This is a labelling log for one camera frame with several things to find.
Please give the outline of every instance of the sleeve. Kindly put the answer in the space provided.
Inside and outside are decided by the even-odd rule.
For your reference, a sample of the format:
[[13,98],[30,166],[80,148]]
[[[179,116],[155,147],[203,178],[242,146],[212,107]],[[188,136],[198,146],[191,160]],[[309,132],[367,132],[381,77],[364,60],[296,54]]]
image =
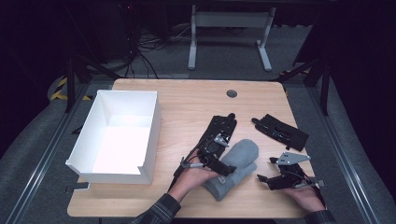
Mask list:
[[165,193],[149,210],[136,217],[131,224],[171,223],[180,207],[180,204],[172,196]]
[[306,224],[335,224],[336,221],[329,210],[313,212],[304,217]]

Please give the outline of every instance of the silver metal part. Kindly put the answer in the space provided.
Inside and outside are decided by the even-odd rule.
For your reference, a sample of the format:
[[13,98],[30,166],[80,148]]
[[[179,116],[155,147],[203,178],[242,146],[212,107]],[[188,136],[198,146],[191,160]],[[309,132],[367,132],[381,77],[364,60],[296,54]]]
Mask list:
[[198,167],[203,167],[204,164],[203,163],[190,163],[189,167],[190,168],[198,168]]
[[300,188],[306,187],[306,186],[311,186],[311,185],[308,185],[308,184],[305,183],[305,182],[301,182],[300,184],[295,185],[295,186],[293,186],[293,187],[294,187],[295,189],[300,189]]
[[228,143],[224,140],[223,137],[221,137],[220,133],[215,137],[215,142],[219,143],[220,145],[222,145],[224,147],[229,147]]
[[320,188],[326,187],[326,183],[324,182],[324,180],[319,180],[319,181],[318,181],[318,186],[319,186]]
[[311,160],[310,156],[294,154],[291,152],[283,152],[279,159],[276,161],[278,165],[293,165],[301,161]]

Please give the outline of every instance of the metal stand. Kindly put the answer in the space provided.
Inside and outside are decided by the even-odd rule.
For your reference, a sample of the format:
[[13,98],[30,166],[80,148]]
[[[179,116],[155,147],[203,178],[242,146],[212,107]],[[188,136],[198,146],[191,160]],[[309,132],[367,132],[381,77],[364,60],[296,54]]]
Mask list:
[[264,70],[269,72],[272,70],[265,43],[270,33],[271,25],[275,16],[276,8],[272,7],[269,12],[207,12],[196,11],[196,6],[192,6],[191,12],[191,46],[189,65],[190,70],[195,69],[197,39],[196,27],[250,27],[263,28],[262,39],[257,41],[257,48],[262,57]]

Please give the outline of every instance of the wrist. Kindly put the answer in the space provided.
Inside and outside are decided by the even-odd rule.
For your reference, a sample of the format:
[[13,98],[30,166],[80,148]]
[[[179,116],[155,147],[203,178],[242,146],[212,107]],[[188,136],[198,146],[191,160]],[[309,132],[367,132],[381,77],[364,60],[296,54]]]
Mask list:
[[190,192],[190,189],[181,183],[176,182],[176,184],[169,189],[168,194],[171,195],[176,201],[181,203],[184,197]]

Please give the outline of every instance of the plaid sleeve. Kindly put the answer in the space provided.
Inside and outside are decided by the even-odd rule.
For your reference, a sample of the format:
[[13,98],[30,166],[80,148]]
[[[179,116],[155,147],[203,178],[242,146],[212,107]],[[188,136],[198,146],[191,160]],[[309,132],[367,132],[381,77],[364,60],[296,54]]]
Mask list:
[[131,224],[166,224],[171,223],[180,204],[169,194],[165,193],[149,210],[139,215]]

